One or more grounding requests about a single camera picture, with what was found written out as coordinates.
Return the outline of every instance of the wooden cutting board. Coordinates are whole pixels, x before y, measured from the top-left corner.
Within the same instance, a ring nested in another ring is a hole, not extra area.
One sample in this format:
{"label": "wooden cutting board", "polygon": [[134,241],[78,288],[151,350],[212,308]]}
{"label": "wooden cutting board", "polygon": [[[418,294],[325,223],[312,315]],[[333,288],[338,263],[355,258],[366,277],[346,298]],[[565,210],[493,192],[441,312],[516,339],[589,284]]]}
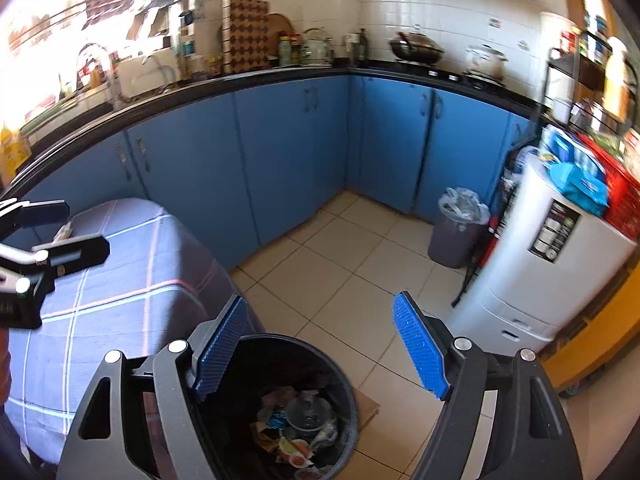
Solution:
{"label": "wooden cutting board", "polygon": [[269,67],[267,58],[269,3],[223,0],[223,71],[237,74]]}

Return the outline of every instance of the gray trash bin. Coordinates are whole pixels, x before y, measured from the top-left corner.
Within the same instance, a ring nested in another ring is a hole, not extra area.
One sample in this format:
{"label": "gray trash bin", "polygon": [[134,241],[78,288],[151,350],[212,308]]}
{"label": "gray trash bin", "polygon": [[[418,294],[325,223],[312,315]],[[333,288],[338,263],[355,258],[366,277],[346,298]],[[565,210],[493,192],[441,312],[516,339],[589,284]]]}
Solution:
{"label": "gray trash bin", "polygon": [[430,259],[445,267],[459,269],[468,258],[489,221],[489,208],[478,195],[464,188],[451,189],[438,200],[442,215],[433,229]]}

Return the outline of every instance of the black countertop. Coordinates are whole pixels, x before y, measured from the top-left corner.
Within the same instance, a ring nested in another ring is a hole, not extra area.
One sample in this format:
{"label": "black countertop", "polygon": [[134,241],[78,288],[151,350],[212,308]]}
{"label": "black countertop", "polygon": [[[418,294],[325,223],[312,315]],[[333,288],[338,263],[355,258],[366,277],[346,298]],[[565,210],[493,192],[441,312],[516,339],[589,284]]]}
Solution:
{"label": "black countertop", "polygon": [[194,101],[266,84],[328,76],[362,75],[454,92],[526,118],[530,117],[536,107],[537,103],[532,99],[503,87],[483,84],[466,76],[441,70],[436,72],[437,75],[433,75],[433,69],[404,62],[371,61],[366,67],[277,68],[190,84],[104,115],[63,138],[53,131],[34,146],[36,157],[23,166],[2,196],[20,198],[68,160],[134,124]]}

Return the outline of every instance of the faucet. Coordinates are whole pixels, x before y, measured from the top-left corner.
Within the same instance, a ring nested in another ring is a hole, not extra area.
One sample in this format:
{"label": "faucet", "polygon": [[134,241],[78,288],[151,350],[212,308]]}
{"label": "faucet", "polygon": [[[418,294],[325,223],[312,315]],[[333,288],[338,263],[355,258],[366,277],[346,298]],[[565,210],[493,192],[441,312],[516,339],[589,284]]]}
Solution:
{"label": "faucet", "polygon": [[87,49],[89,46],[96,46],[97,48],[104,51],[105,58],[109,61],[109,71],[107,72],[107,102],[111,104],[113,110],[119,110],[121,108],[120,100],[118,99],[118,94],[116,93],[116,85],[115,85],[115,74],[113,71],[113,63],[111,62],[111,58],[109,57],[109,51],[98,43],[87,43],[84,47],[80,49],[78,52],[78,57],[76,58],[76,65],[78,64],[78,59],[80,59],[81,54]]}
{"label": "faucet", "polygon": [[162,93],[162,92],[166,91],[166,89],[171,84],[167,80],[166,74],[164,73],[164,69],[165,68],[168,68],[172,73],[172,76],[174,78],[172,83],[175,83],[176,81],[178,81],[178,78],[175,75],[174,67],[169,66],[169,65],[163,65],[162,63],[160,63],[160,60],[158,59],[158,56],[156,56],[156,54],[148,54],[148,56],[145,56],[144,59],[142,60],[142,65],[146,65],[146,62],[149,61],[149,59],[151,59],[151,58],[156,62],[156,66],[158,67],[158,70],[160,71],[160,73],[162,75],[162,82],[164,83],[164,88],[162,88],[161,91],[160,91],[160,93]]}

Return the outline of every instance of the sticker on refrigerator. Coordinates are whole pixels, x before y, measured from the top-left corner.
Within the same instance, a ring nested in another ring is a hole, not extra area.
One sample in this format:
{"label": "sticker on refrigerator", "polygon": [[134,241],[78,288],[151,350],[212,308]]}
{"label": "sticker on refrigerator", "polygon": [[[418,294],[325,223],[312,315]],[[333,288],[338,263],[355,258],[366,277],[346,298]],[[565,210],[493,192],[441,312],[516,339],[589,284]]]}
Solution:
{"label": "sticker on refrigerator", "polygon": [[553,200],[529,252],[554,264],[574,231],[580,213]]}

